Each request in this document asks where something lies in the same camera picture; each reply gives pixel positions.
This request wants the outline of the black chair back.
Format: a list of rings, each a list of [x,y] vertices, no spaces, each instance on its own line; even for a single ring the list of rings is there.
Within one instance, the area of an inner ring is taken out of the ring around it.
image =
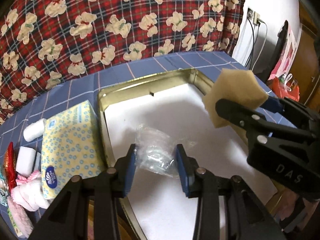
[[[268,62],[267,67],[260,73],[257,74],[257,77],[265,83],[270,77],[272,70],[274,70],[277,62],[280,59],[281,52],[284,48],[285,42],[287,41],[287,32],[289,28],[289,23],[285,20],[284,25],[281,31],[278,34],[278,40],[275,46],[275,49],[271,55],[271,59]]]

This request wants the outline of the gold metal tin tray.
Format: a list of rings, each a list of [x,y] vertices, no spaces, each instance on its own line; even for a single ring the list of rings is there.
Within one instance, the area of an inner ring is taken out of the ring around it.
[[[277,192],[272,181],[248,165],[244,137],[217,129],[202,98],[213,82],[196,69],[153,74],[102,89],[98,94],[106,160],[113,166],[135,142],[140,125],[182,143],[187,154],[213,174],[241,176],[262,203]],[[197,200],[184,195],[178,179],[137,169],[121,206],[138,239],[192,239]]]

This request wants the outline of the blue checked tablecloth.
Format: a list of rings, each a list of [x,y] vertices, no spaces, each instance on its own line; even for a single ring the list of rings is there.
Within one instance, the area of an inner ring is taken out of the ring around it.
[[[225,53],[176,53],[120,64],[80,79],[65,82],[34,99],[1,126],[1,153],[6,152],[10,142],[13,142],[15,150],[19,150],[21,146],[27,146],[40,151],[42,140],[26,142],[23,138],[24,128],[41,118],[54,116],[83,101],[88,100],[96,115],[100,117],[98,94],[104,88],[137,77],[182,69],[196,69],[211,80],[216,80],[223,68],[241,69],[242,65]],[[273,205],[273,197],[276,193],[265,204]],[[129,222],[121,204],[119,212],[121,217]]]

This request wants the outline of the pink white knit sock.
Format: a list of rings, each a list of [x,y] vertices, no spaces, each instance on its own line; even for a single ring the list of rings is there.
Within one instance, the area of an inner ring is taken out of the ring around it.
[[[50,204],[42,192],[39,170],[34,171],[28,178],[18,175],[16,184],[17,186],[11,189],[7,199],[8,207],[18,229],[25,238],[28,238],[34,227],[26,211],[48,209]]]

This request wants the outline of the red plastic bag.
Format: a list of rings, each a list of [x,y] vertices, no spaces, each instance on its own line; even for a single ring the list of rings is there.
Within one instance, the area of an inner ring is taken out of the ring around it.
[[[279,98],[290,98],[297,102],[300,100],[298,81],[291,73],[267,80],[266,84]]]

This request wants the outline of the wall power socket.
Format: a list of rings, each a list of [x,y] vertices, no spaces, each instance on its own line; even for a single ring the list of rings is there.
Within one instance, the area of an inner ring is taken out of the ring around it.
[[[250,8],[247,9],[247,19],[250,20],[254,25],[260,24],[260,15]]]

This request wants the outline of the yellow sponge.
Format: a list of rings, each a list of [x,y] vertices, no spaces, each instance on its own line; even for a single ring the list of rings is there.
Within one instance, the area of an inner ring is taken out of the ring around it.
[[[259,85],[252,71],[223,68],[211,90],[202,98],[215,128],[228,125],[215,110],[215,104],[220,99],[231,100],[255,110],[268,99],[268,94]]]

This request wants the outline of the red gold satin pouch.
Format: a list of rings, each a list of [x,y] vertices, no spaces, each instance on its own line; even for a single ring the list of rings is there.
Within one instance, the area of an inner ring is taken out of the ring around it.
[[[16,158],[15,158],[13,142],[9,143],[9,146],[5,152],[3,167],[4,167],[4,172],[5,172],[5,176],[8,183],[8,189],[9,189],[9,192],[11,192],[12,189],[14,189],[17,186]]]

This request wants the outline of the yellow blue tissue box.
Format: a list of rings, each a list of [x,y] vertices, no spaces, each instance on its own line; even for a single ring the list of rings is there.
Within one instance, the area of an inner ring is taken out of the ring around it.
[[[46,121],[41,148],[45,199],[53,200],[73,176],[91,178],[104,168],[98,119],[88,100]]]

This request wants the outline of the clear plastic bag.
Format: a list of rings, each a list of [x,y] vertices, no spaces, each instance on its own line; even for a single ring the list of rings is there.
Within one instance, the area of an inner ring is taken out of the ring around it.
[[[194,148],[197,142],[189,138],[173,138],[155,128],[140,124],[135,137],[136,166],[161,176],[178,178],[176,146],[185,150]]]

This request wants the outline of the red plaid bear blanket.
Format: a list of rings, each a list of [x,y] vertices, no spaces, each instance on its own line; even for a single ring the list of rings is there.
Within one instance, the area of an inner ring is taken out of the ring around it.
[[[1,0],[1,122],[71,79],[238,41],[245,0]]]

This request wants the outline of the white gauze roll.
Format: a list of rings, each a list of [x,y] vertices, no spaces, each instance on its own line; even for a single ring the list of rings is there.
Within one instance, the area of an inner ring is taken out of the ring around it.
[[[40,119],[37,122],[34,122],[28,125],[23,131],[23,137],[26,142],[31,142],[44,134],[46,119]]]

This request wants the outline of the white foam block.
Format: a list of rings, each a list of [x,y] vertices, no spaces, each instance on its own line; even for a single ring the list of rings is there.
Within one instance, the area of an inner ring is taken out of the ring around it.
[[[33,148],[21,146],[17,156],[16,172],[29,177],[34,171],[41,168],[41,154]]]

